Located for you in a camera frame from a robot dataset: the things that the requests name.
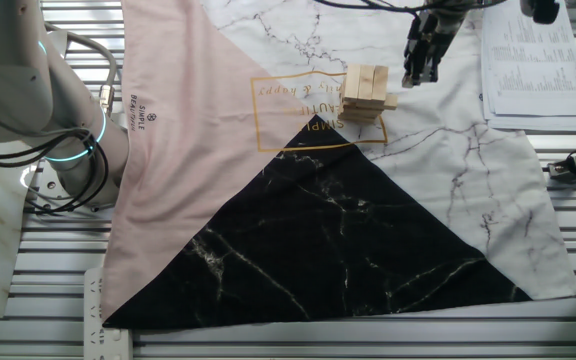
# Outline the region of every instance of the fabric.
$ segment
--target fabric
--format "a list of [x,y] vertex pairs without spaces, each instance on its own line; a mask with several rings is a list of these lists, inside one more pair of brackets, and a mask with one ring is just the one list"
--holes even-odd
[[[440,82],[403,91],[408,15],[308,0],[123,8],[131,152],[104,265],[107,325],[576,294],[534,151],[483,120],[476,16]],[[337,120],[348,62],[389,66],[399,108],[373,125]]]

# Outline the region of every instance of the stack of wooden blocks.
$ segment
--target stack of wooden blocks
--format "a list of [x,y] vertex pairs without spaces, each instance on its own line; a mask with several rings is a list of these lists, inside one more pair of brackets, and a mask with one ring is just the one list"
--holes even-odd
[[387,94],[388,67],[349,64],[339,97],[340,120],[375,121],[384,110],[397,109],[397,95]]

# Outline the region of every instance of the gold rectangle outline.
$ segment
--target gold rectangle outline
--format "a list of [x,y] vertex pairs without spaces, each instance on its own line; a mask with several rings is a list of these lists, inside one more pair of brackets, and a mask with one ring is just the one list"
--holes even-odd
[[381,123],[381,129],[384,133],[384,140],[359,140],[349,142],[347,144],[338,144],[338,145],[326,145],[326,146],[309,146],[309,147],[300,147],[300,148],[281,148],[281,149],[262,149],[261,148],[261,134],[259,133],[259,116],[257,114],[257,97],[255,94],[255,81],[262,81],[262,80],[276,80],[276,79],[290,79],[296,78],[306,75],[312,74],[322,74],[327,76],[342,76],[346,75],[346,73],[326,73],[323,71],[310,71],[302,74],[297,75],[286,75],[286,76],[269,76],[269,77],[258,77],[258,78],[250,78],[250,91],[252,92],[252,106],[255,115],[255,131],[257,133],[257,151],[258,152],[280,152],[280,151],[305,151],[305,150],[323,150],[323,149],[335,149],[350,145],[356,144],[387,144],[388,143],[388,132],[386,131],[386,124],[384,123],[384,119],[379,116],[379,122]]

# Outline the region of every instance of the black marble fabric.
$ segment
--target black marble fabric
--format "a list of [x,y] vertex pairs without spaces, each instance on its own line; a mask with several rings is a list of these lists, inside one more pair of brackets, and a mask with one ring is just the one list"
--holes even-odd
[[[312,130],[321,122],[288,146],[345,143]],[[278,154],[106,326],[192,329],[527,300],[350,145]]]

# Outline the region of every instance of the metal table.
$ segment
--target metal table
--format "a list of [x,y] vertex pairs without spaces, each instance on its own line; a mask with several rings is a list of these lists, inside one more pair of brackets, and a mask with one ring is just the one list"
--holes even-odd
[[[576,36],[576,1],[569,1]],[[42,1],[47,21],[108,47],[121,66],[119,1]],[[67,60],[93,93],[105,79],[102,57],[77,44]],[[121,112],[117,81],[115,111]],[[545,168],[576,149],[576,134],[529,132]],[[576,188],[550,182],[557,219],[576,273]],[[0,359],[83,357],[83,273],[100,266],[110,220],[45,223],[25,219]],[[134,334],[135,359],[170,358],[540,358],[576,359],[576,298],[379,316],[290,326]]]

